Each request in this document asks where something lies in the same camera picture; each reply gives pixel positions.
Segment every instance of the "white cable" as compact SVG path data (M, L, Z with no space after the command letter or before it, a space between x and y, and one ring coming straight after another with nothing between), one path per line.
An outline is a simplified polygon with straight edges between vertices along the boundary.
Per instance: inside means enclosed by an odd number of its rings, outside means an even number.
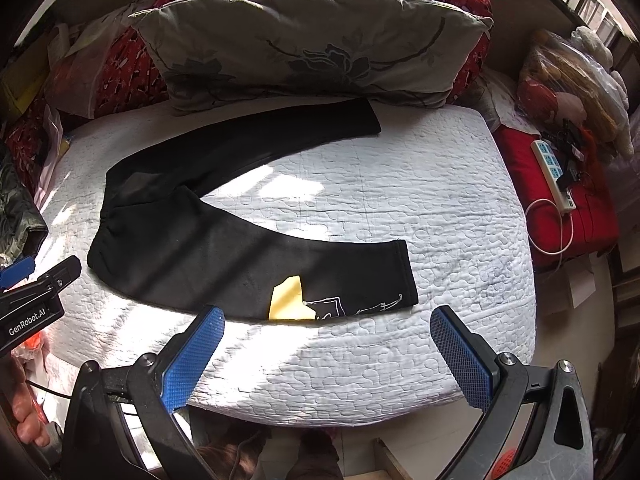
M555 202L553 202L552 200L549 200L548 198L539 198L537 200L534 200L533 202L531 202L529 204L529 207L527 207L524 211L524 219L525 221L527 221L527 215L529 214L529 211L531 211L531 208L533 206L535 206L536 204L539 203L543 203L543 202L549 202L554 208L556 208L556 211L558 212L558 216L560 217L560 246L562 247L562 213L560 212L560 210L558 209L558 206L556 205ZM536 243L533 241L533 238L531 238L531 235L529 234L529 229L527 229L527 236L529 237L529 242L531 242L531 245L533 245L537 250L539 250L542 254L546 254L547 256L558 256L562 253L564 253L572 244L572 242L574 241L574 219L571 216L571 213L569 213L569 220L571 221L571 237L569 238L569 243L567 245L564 246L564 248L560 249L559 251L556 251L555 253L549 253L545 250L540 249Z

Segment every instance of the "red cloth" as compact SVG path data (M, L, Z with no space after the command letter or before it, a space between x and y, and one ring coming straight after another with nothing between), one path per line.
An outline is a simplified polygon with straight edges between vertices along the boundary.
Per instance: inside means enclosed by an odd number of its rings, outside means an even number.
M587 131L583 131L588 144L588 163L581 170L586 171L581 182L571 187L576 209L571 212L574 222L574 241L562 254L562 259L573 258L594 251L608 250L618 240L618 220L611 202L609 190L604 184L602 167L595 158L595 143ZM504 159L507 170L513 180L522 207L539 198L553 196L540 169L536 156L531 149L535 137L500 126L494 133L495 143ZM571 220L564 216L562 224L562 246L560 245L560 219L556 208L548 203L533 206L527 215L529 235L541 249L554 253L569 242ZM533 266L537 269L550 267L558 262L560 256L547 256L531 247Z
M174 0L157 0L154 6L159 7L172 1ZM438 1L453 4L476 16L492 15L489 0ZM478 76L488 48L489 37L483 34L453 83L447 100L449 103L455 101ZM144 41L135 30L128 28L111 45L96 92L94 116L98 118L133 110L167 98L164 80L146 52ZM9 131L7 145L16 161L20 179L33 194L41 171L38 160L44 160L47 135L42 128L42 112L37 113L44 110L44 99L37 98L32 107L34 111L29 111Z

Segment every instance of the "black cable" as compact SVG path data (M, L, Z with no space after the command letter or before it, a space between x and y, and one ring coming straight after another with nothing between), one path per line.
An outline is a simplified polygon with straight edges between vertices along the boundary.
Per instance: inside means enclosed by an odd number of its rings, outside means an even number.
M61 394L60 392L54 392L53 390L50 390L49 388L45 388L44 386L38 384L38 383L34 383L33 381L30 380L25 380L24 382L26 382L27 384L30 384L31 386L33 386L34 388L37 388L39 390L42 390L43 392L47 392L48 394L52 394L55 395L57 397L62 397L63 399L69 399L71 400L71 396L67 395L67 394ZM138 416L137 413L127 413L127 412L122 412L123 415L129 415L129 416Z

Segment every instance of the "bed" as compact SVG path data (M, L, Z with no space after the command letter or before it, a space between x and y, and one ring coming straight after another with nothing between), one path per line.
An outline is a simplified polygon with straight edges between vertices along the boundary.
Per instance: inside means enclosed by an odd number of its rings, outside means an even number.
M168 103L76 131L43 208L50 229L36 273L76 254L82 276L47 329L50 386L70 391L85 360L131 364L158 351L192 316L136 303L86 267L105 172L149 145L207 123L326 98L240 102L188 116ZM535 293L526 224L486 123L475 111L372 102L377 138L344 140L257 168L203 198L286 234L351 242L404 238L419 302L409 310L327 324L229 320L190 403L290 426L357 426L460 396L431 340L434 307L450 304L496 351L529 362Z

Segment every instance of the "blue gripper pad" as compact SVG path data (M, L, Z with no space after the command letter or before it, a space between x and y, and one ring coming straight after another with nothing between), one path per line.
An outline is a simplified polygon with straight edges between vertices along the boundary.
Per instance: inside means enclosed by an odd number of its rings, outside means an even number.
M462 390L466 402L471 407L485 412L491 405L493 397L493 378L471 349L471 341L465 340L442 307L436 308L431 313L430 332L431 338Z
M187 405L224 333L225 315L214 307L164 372L160 399L169 413Z

